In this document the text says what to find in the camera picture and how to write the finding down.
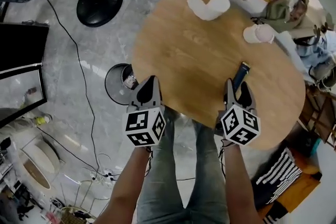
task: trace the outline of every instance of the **marble floor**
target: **marble floor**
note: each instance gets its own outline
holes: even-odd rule
[[[51,0],[61,22],[79,46],[81,65],[88,83],[88,96],[96,115],[93,139],[96,143],[100,166],[102,169],[109,169],[112,173],[119,174],[127,163],[132,146],[127,143],[121,132],[121,117],[125,107],[109,99],[104,88],[104,78],[113,65],[131,62],[136,34],[143,20],[159,0],[123,0],[117,16],[98,28],[88,28],[78,21],[77,1]],[[84,80],[75,45],[57,23],[55,14],[46,0],[10,4],[6,22],[20,23],[28,20],[50,25],[43,60],[43,76],[48,102],[42,105],[40,110],[51,114],[54,120],[44,126],[43,130],[79,158],[97,167],[90,137],[93,117],[85,97]],[[195,176],[196,150],[191,120],[184,116],[180,117],[175,129],[176,177],[177,179],[192,178]],[[40,139],[41,134],[37,129],[17,134],[15,138],[17,147],[24,146],[34,136]],[[56,196],[63,201],[65,199],[67,204],[74,204],[79,183],[91,179],[92,169],[47,136],[45,138],[55,147],[63,163],[58,175],[46,173],[52,185],[51,192],[37,190],[36,195],[44,200],[49,196]],[[267,160],[272,151],[261,152],[251,148],[243,150],[250,176],[261,163]],[[81,185],[76,206],[80,205],[87,190],[87,184]],[[193,185],[194,180],[178,181],[184,204],[188,202]],[[109,198],[112,188],[111,183],[93,183],[82,207],[89,210],[95,199],[91,212],[96,216],[99,215],[107,203],[106,199]]]

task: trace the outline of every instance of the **round table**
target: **round table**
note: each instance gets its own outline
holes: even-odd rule
[[[134,74],[139,82],[156,75],[165,105],[214,127],[218,110],[224,109],[225,81],[235,76],[242,61],[248,63],[245,81],[261,120],[261,135],[250,146],[272,148],[298,119],[305,85],[276,43],[244,41],[243,30],[251,25],[236,6],[208,22],[194,15],[187,0],[160,0],[136,38]]]

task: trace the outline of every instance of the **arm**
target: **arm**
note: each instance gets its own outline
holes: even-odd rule
[[[254,204],[252,184],[240,147],[238,145],[227,147],[224,154],[226,200],[231,223],[262,223]]]
[[[134,149],[125,169],[113,188],[109,205],[94,224],[130,224],[142,188],[149,152]]]

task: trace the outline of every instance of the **black frame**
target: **black frame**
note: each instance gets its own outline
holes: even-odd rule
[[[5,125],[7,125],[8,123],[10,123],[11,121],[17,119],[18,117],[21,117],[22,115],[26,114],[27,112],[37,108],[38,106],[44,104],[47,102],[47,95],[46,95],[46,91],[44,88],[44,82],[43,82],[43,77],[42,77],[42,65],[41,64],[37,64],[36,66],[32,66],[32,67],[26,67],[26,68],[20,68],[20,69],[16,69],[13,71],[9,71],[9,72],[5,72],[0,74],[0,80],[5,79],[5,78],[9,78],[18,74],[23,74],[23,73],[27,73],[30,71],[34,71],[37,70],[38,71],[38,76],[39,76],[39,81],[40,81],[40,90],[42,93],[42,99],[29,105],[26,106],[25,108],[22,108],[21,110],[15,112],[14,114],[8,116],[7,118],[3,119],[0,121],[0,128],[4,127]]]

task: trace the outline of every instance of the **wooden table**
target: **wooden table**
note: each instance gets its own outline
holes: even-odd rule
[[[207,22],[186,0],[160,0],[135,41],[132,66],[139,81],[159,78],[165,105],[209,127],[224,108],[224,83],[242,61],[256,99],[261,136],[250,145],[266,150],[280,143],[298,119],[304,101],[302,75],[275,44],[248,44],[253,23],[237,7]]]

